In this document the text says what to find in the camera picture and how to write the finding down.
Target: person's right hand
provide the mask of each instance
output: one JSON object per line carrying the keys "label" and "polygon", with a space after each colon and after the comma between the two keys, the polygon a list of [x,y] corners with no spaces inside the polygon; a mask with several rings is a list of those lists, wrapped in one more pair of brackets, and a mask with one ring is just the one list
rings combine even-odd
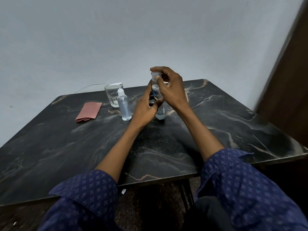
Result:
{"label": "person's right hand", "polygon": [[153,72],[161,72],[168,76],[170,80],[168,85],[166,85],[164,80],[159,76],[156,77],[156,82],[164,99],[176,112],[189,108],[183,87],[183,79],[178,73],[175,73],[172,69],[165,66],[152,67],[150,70]]}

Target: person's left hand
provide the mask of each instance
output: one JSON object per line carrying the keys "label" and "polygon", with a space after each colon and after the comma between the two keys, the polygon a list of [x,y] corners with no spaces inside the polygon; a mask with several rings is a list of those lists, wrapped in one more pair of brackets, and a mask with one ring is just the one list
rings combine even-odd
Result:
{"label": "person's left hand", "polygon": [[158,108],[164,102],[164,98],[158,99],[152,107],[149,106],[150,93],[152,90],[152,80],[148,84],[143,96],[138,100],[136,110],[131,120],[131,125],[143,129],[155,117]]}

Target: marble tabletop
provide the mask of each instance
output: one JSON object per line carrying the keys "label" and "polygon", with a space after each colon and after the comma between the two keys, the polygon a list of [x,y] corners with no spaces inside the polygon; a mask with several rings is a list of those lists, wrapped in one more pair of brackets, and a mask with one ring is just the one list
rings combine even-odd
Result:
{"label": "marble tabletop", "polygon": [[[225,147],[253,152],[247,163],[275,163],[308,150],[206,79],[184,82],[196,115]],[[146,86],[125,88],[132,112]],[[95,120],[76,123],[86,102],[102,102]],[[166,118],[154,119],[136,138],[119,187],[162,183],[198,175],[203,165],[183,121],[165,102]],[[61,181],[90,171],[120,138],[129,121],[112,108],[105,91],[56,98],[0,148],[0,205],[37,200]]]}

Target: hand sanitizer bottle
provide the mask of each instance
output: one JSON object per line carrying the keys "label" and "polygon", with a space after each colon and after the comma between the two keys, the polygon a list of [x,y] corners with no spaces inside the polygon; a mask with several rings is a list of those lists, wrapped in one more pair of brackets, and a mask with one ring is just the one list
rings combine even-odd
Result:
{"label": "hand sanitizer bottle", "polygon": [[[158,99],[162,98],[162,94],[160,93],[159,91],[159,86],[155,80],[155,77],[156,76],[159,76],[161,77],[161,73],[160,72],[152,72],[152,93],[154,95],[154,99],[155,101],[157,101]],[[162,103],[162,105],[159,107],[155,117],[158,119],[158,120],[163,120],[165,118],[165,109],[164,109],[164,103]]]}
{"label": "hand sanitizer bottle", "polygon": [[124,121],[128,121],[132,118],[131,110],[129,109],[127,95],[124,94],[124,90],[122,88],[118,89],[118,104],[120,108],[120,112],[122,115],[122,119]]}

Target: person's right arm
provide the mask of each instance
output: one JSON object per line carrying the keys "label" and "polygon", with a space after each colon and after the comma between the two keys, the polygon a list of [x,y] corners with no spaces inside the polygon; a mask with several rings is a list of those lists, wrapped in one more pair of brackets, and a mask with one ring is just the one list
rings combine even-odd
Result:
{"label": "person's right arm", "polygon": [[182,77],[168,67],[153,67],[150,70],[169,77],[168,86],[162,78],[157,78],[160,92],[183,119],[205,161],[199,195],[211,193],[216,196],[235,229],[307,230],[307,220],[295,202],[273,181],[239,159],[248,153],[224,149],[202,124],[188,104]]}

